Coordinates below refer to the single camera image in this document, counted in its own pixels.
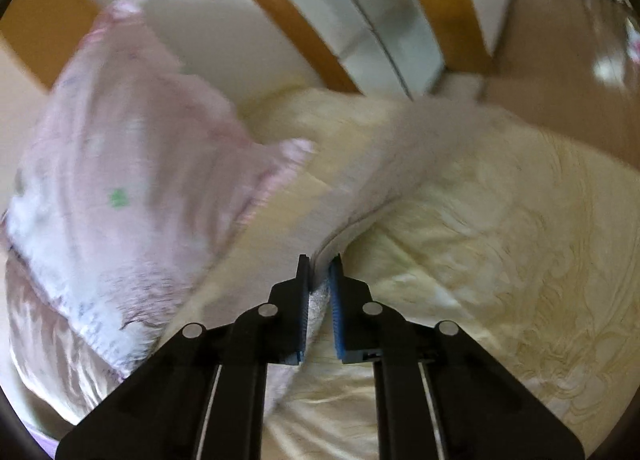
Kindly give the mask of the pink floral pillow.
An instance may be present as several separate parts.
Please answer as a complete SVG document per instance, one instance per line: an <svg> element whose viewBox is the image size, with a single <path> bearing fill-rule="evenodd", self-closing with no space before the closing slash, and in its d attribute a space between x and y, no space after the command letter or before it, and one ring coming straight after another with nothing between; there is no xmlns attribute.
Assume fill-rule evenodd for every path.
<svg viewBox="0 0 640 460"><path fill-rule="evenodd" d="M9 241L44 299L126 376L312 151L255 141L141 9L116 1L51 90L17 171Z"/></svg>

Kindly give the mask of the beige cable-knit sweater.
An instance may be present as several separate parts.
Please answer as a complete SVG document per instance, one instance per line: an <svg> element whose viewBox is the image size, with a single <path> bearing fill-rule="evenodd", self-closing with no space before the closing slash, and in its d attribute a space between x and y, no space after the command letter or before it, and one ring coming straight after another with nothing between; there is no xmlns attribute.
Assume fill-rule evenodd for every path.
<svg viewBox="0 0 640 460"><path fill-rule="evenodd" d="M334 256L494 123L473 102L433 97L396 102L307 90L267 102L252 122L260 139L314 142L304 171L266 208L276 218L265 269L281 275L302 254L311 262L306 347L326 316Z"/></svg>

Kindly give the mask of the cream patterned bedspread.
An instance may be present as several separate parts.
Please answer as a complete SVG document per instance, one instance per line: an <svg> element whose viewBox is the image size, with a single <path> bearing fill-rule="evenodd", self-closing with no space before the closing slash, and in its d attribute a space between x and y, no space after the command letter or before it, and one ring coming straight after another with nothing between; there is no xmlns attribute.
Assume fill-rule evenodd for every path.
<svg viewBox="0 0 640 460"><path fill-rule="evenodd" d="M274 142L256 135L253 120L269 100L307 90L244 105L242 120L257 140ZM639 174L501 108L480 108L494 114L491 130L337 255L348 276L407 319L456 321L593 452L639 387ZM294 275L297 261L281 275L265 269L269 203L170 331L229 323Z"/></svg>

